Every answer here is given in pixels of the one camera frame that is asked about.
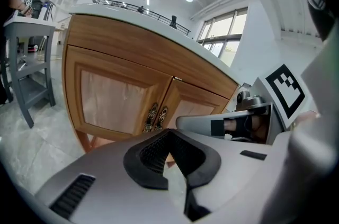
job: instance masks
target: kitchen island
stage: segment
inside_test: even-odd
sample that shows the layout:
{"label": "kitchen island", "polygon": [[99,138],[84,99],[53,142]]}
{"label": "kitchen island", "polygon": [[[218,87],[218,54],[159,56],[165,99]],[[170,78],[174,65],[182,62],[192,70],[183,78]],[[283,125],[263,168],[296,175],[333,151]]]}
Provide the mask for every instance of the kitchen island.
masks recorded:
{"label": "kitchen island", "polygon": [[149,16],[96,4],[71,14],[63,88],[86,152],[98,138],[123,140],[175,128],[182,115],[221,113],[241,84],[215,55]]}

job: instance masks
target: wooden door panel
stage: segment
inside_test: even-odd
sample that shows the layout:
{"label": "wooden door panel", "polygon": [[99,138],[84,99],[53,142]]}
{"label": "wooden door panel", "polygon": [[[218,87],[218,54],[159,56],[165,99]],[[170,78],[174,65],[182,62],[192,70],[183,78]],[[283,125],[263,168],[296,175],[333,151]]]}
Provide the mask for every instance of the wooden door panel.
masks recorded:
{"label": "wooden door panel", "polygon": [[166,128],[174,128],[175,121],[177,117],[180,116],[200,116],[200,115],[206,115],[211,114],[215,108],[213,106],[207,106],[204,104],[199,103],[193,103],[190,101],[180,101],[179,105],[177,106],[173,116],[171,117],[171,120],[169,121]]}
{"label": "wooden door panel", "polygon": [[82,70],[84,121],[109,130],[133,134],[134,124],[131,121],[138,120],[146,92],[145,87]]}
{"label": "wooden door panel", "polygon": [[67,48],[64,82],[74,128],[110,140],[141,134],[172,77],[103,53]]}
{"label": "wooden door panel", "polygon": [[[174,79],[159,109],[161,114],[167,108],[162,127],[176,128],[175,120],[179,116],[219,114],[227,103],[228,99],[224,97]],[[155,128],[158,124],[159,116],[155,120]]]}

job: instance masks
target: decorative door handle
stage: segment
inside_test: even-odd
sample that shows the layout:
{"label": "decorative door handle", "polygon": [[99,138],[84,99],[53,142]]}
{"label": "decorative door handle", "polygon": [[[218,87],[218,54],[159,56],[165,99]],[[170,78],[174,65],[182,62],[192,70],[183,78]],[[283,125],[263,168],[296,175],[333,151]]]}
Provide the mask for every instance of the decorative door handle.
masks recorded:
{"label": "decorative door handle", "polygon": [[164,122],[164,119],[167,116],[167,110],[168,110],[168,108],[165,106],[164,109],[161,111],[161,113],[159,115],[159,120],[158,120],[157,124],[155,125],[155,131],[161,130],[163,128],[163,122]]}
{"label": "decorative door handle", "polygon": [[154,116],[157,113],[157,108],[158,108],[158,104],[154,103],[152,108],[148,111],[148,117],[146,120],[146,124],[144,126],[144,130],[142,131],[143,133],[150,132],[152,130]]}

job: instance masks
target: glass window pane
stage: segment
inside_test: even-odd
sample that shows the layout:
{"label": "glass window pane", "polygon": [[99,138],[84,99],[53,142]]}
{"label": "glass window pane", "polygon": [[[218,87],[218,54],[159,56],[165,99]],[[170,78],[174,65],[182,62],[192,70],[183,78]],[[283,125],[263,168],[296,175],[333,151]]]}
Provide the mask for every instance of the glass window pane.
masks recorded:
{"label": "glass window pane", "polygon": [[203,30],[203,32],[202,32],[202,34],[201,34],[201,37],[200,37],[200,39],[201,40],[203,40],[204,38],[206,38],[206,36],[207,36],[207,32],[208,32],[208,30],[210,29],[210,24],[207,24],[206,26],[205,26],[205,28],[204,28],[204,30]]}
{"label": "glass window pane", "polygon": [[236,52],[238,50],[240,41],[228,41],[225,50],[230,52]]}
{"label": "glass window pane", "polygon": [[223,45],[224,45],[223,42],[213,44],[212,49],[211,49],[212,54],[214,54],[215,56],[218,57],[220,52],[221,52]]}
{"label": "glass window pane", "polygon": [[205,45],[204,45],[204,48],[206,48],[207,50],[209,50],[210,46],[211,46],[211,44],[205,44]]}
{"label": "glass window pane", "polygon": [[228,30],[231,26],[231,22],[232,22],[232,17],[214,22],[211,28],[211,32],[208,35],[208,37],[211,38],[211,37],[218,37],[221,35],[227,35]]}
{"label": "glass window pane", "polygon": [[235,21],[231,30],[230,35],[242,34],[245,27],[247,14],[238,15],[235,17]]}
{"label": "glass window pane", "polygon": [[239,41],[229,41],[226,44],[224,51],[222,52],[220,59],[228,67],[230,67],[232,65],[232,62],[233,62],[233,59],[234,59],[235,54],[237,52],[238,46],[239,46]]}

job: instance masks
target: gray table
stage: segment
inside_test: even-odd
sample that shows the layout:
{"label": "gray table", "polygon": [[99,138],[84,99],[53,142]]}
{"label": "gray table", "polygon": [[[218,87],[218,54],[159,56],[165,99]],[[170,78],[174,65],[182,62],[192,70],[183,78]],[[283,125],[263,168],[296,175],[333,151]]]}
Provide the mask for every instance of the gray table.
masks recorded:
{"label": "gray table", "polygon": [[[11,70],[11,84],[8,82],[6,66],[5,66],[5,49],[6,44],[1,44],[0,60],[1,69],[4,81],[4,87],[7,93],[8,100],[13,101],[13,96],[10,92],[10,85],[15,93],[21,112],[26,119],[30,128],[34,126],[34,122],[29,114],[28,109],[35,105],[43,98],[49,100],[51,106],[55,105],[55,99],[52,89],[51,72],[50,72],[50,57],[53,33],[55,24],[47,21],[39,21],[26,17],[15,17],[4,24],[4,35],[9,39],[9,63]],[[47,36],[47,42],[44,49],[44,61],[41,63],[30,62],[23,69],[17,68],[17,44],[18,37],[34,37]],[[44,69],[46,79],[46,87],[34,81],[29,77],[30,74]]]}

